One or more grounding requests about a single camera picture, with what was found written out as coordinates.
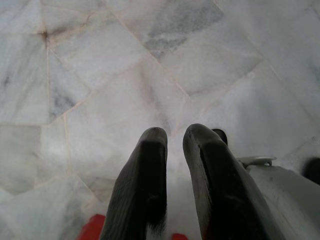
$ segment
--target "black wheel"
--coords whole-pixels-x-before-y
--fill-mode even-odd
[[[320,158],[313,157],[305,165],[302,175],[310,181],[320,185]]]

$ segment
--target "white marble tile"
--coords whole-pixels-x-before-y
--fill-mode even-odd
[[[20,4],[14,5],[10,10],[14,12],[14,15],[10,18],[10,21],[5,23],[0,33],[37,34],[45,31],[45,26],[42,21],[41,0],[21,2]]]
[[[12,19],[24,9],[29,3],[29,0],[11,0],[0,2],[0,32],[3,30]]]
[[[49,35],[57,35],[67,29],[74,29],[86,24],[90,13],[44,5],[42,7],[46,31]]]
[[[117,15],[191,98],[214,96],[261,61],[212,0],[152,0],[146,5],[127,1]]]
[[[79,177],[84,182],[84,184],[94,193],[97,199],[99,199],[106,205],[109,204],[116,179],[88,176],[84,174],[79,174]]]
[[[61,9],[75,10],[83,13],[104,11],[104,0],[42,0],[44,5]]]
[[[320,121],[320,21],[313,10],[261,47],[285,87]]]
[[[10,193],[8,193],[7,191],[3,190],[0,188],[0,203],[4,202],[4,201],[8,201],[9,199],[11,199],[13,197],[13,195],[11,195]]]
[[[62,115],[90,93],[79,77],[68,70],[57,56],[49,52],[50,119]]]
[[[68,172],[68,147],[64,118],[60,117],[48,126],[41,128],[40,158],[37,162],[36,183]]]
[[[68,113],[71,162],[77,173],[115,179],[141,134],[174,132],[183,93],[147,57]]]
[[[109,11],[92,15],[84,27],[49,36],[49,42],[57,56],[93,89],[147,54]]]
[[[280,166],[288,170],[302,173],[305,164],[311,158],[320,158],[320,135],[315,132],[311,139],[293,150],[286,156],[273,162],[274,166]]]
[[[40,127],[0,126],[0,188],[17,195],[34,187]]]
[[[42,36],[1,34],[0,42],[0,123],[47,123],[47,50]]]
[[[74,240],[90,217],[105,212],[106,207],[76,176],[57,179],[0,204],[7,231],[24,240]]]
[[[292,19],[303,14],[311,0],[215,0],[256,46],[281,35]]]
[[[210,102],[261,60],[245,36],[228,21],[221,20],[203,32],[190,35],[160,62],[174,74],[191,99],[205,96],[205,102]]]
[[[208,107],[199,123],[225,130],[235,157],[281,158],[317,132],[314,122],[265,62]]]

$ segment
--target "marble floor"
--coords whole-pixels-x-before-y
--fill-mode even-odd
[[[190,240],[190,124],[296,172],[320,155],[320,0],[2,0],[0,43],[0,239],[74,240],[149,127]]]

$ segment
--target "stone floor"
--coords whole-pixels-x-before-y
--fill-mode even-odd
[[[320,155],[320,0],[2,0],[0,57],[2,240],[74,240],[149,127],[190,240],[191,123],[296,172]]]

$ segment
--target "red object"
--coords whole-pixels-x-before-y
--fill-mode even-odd
[[[188,238],[185,235],[174,233],[172,235],[172,240],[188,240]]]
[[[106,217],[96,214],[83,226],[76,240],[99,240]]]

